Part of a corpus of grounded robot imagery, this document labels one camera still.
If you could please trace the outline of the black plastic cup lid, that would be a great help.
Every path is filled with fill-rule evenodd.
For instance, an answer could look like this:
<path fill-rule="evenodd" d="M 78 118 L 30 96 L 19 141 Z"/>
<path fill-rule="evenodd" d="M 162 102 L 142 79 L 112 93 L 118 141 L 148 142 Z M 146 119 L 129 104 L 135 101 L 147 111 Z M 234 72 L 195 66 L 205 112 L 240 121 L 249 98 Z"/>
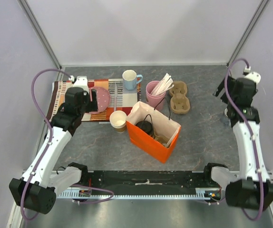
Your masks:
<path fill-rule="evenodd" d="M 136 126 L 138 128 L 140 128 L 142 131 L 144 131 L 146 134 L 148 134 L 149 136 L 153 136 L 154 135 L 154 128 L 153 125 L 149 122 L 149 121 L 140 121 L 136 124 Z"/>

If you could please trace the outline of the orange paper bag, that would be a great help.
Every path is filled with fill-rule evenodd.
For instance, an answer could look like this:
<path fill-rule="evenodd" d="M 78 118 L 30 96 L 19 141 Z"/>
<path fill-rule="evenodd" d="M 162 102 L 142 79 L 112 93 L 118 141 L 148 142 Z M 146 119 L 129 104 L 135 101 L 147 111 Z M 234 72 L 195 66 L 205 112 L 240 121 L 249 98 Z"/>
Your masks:
<path fill-rule="evenodd" d="M 146 120 L 146 116 L 149 116 L 148 121 L 153 125 L 154 136 L 161 136 L 166 139 L 165 145 L 136 125 L 138 122 Z M 133 106 L 126 118 L 126 123 L 130 141 L 135 146 L 161 163 L 167 161 L 176 146 L 181 131 L 179 123 L 143 102 L 137 102 Z"/>

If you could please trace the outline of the brown cardboard cup carrier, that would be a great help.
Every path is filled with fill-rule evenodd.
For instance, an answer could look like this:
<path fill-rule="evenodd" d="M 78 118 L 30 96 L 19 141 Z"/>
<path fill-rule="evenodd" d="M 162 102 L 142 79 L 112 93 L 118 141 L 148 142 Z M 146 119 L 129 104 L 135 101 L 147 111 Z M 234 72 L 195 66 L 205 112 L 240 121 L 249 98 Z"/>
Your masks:
<path fill-rule="evenodd" d="M 168 148 L 173 140 L 173 138 L 167 138 L 164 135 L 156 135 L 154 139 L 162 144 L 164 147 Z"/>

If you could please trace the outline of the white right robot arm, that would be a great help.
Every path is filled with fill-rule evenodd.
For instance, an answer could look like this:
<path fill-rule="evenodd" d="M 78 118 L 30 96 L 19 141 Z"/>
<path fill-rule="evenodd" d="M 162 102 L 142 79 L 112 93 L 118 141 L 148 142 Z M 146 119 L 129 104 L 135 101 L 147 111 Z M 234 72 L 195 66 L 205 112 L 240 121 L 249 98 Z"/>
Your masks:
<path fill-rule="evenodd" d="M 249 76 L 228 77 L 218 86 L 214 95 L 225 90 L 221 100 L 227 104 L 226 115 L 237 141 L 240 170 L 236 177 L 223 165 L 208 164 L 210 170 L 202 175 L 202 181 L 207 187 L 219 184 L 229 206 L 266 210 L 273 202 L 273 182 L 263 161 L 259 113 L 252 106 L 259 81 L 259 75 L 255 80 Z"/>

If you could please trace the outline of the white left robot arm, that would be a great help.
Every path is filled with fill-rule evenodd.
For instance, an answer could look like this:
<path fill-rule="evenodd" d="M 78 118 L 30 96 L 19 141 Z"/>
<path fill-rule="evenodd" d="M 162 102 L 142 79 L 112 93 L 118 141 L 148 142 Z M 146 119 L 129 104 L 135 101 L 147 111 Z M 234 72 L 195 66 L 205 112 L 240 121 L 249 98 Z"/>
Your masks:
<path fill-rule="evenodd" d="M 87 185 L 89 176 L 85 165 L 71 163 L 59 175 L 51 177 L 53 168 L 64 147 L 80 126 L 85 113 L 98 110 L 96 89 L 85 91 L 71 87 L 65 93 L 65 102 L 50 121 L 49 132 L 35 160 L 20 179 L 13 178 L 9 189 L 21 209 L 47 214 L 56 197 L 71 185 Z"/>

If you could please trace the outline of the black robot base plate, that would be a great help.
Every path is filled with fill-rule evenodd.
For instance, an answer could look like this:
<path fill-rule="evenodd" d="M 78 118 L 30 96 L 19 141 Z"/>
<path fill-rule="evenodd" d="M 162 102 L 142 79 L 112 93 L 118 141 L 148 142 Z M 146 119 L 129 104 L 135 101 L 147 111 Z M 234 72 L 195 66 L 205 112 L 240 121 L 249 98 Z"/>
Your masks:
<path fill-rule="evenodd" d="M 220 185 L 203 171 L 89 171 L 83 175 L 78 185 L 109 190 L 137 191 L 146 193 L 158 190 L 178 190 L 180 188 L 218 188 Z"/>

